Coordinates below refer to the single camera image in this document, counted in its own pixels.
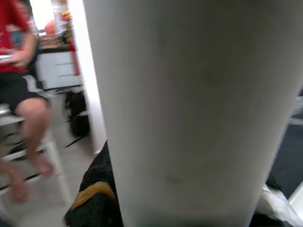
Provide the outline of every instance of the white cylinder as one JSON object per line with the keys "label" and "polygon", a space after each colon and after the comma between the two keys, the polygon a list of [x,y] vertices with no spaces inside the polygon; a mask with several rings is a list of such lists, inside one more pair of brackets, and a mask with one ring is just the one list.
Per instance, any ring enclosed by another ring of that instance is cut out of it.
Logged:
{"label": "white cylinder", "polygon": [[303,82],[303,2],[83,2],[125,226],[247,226]]}

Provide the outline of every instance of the phone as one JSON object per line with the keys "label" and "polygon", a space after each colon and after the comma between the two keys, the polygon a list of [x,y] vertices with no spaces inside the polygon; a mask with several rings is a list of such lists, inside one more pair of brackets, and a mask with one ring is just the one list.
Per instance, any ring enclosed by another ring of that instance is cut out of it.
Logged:
{"label": "phone", "polygon": [[4,54],[0,55],[0,61],[10,59],[12,55],[10,54]]}

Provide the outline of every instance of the foot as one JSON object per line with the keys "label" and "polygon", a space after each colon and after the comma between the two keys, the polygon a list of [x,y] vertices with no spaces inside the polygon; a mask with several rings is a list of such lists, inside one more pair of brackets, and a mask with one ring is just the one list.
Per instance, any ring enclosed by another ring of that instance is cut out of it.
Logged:
{"label": "foot", "polygon": [[31,160],[34,166],[38,169],[39,174],[41,174],[42,176],[50,177],[53,175],[53,166],[45,159],[42,154],[34,154],[28,159]]}
{"label": "foot", "polygon": [[18,202],[26,202],[29,199],[29,188],[24,182],[23,174],[12,164],[7,165],[7,174],[10,179],[10,188],[13,198]]}

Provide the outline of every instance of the yellow strap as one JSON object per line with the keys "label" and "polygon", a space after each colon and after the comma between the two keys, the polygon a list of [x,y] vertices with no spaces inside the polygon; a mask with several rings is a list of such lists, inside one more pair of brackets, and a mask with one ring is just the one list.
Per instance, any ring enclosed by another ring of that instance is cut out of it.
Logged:
{"label": "yellow strap", "polygon": [[87,200],[89,200],[91,197],[93,197],[97,193],[104,193],[107,197],[109,197],[116,205],[118,205],[118,200],[113,193],[112,189],[110,188],[109,184],[107,182],[97,182],[85,190],[78,193],[78,195],[75,198],[74,203],[71,206],[71,210],[74,210],[78,206],[85,203]]}

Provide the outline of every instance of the shorts white stripe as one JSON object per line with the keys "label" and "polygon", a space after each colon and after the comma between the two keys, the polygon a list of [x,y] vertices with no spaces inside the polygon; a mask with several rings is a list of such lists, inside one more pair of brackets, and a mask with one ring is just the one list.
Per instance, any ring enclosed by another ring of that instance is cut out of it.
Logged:
{"label": "shorts white stripe", "polygon": [[37,81],[31,75],[23,76],[23,78],[27,81],[27,89],[29,92],[37,93],[38,95],[47,98],[46,93],[42,90],[37,88]]}

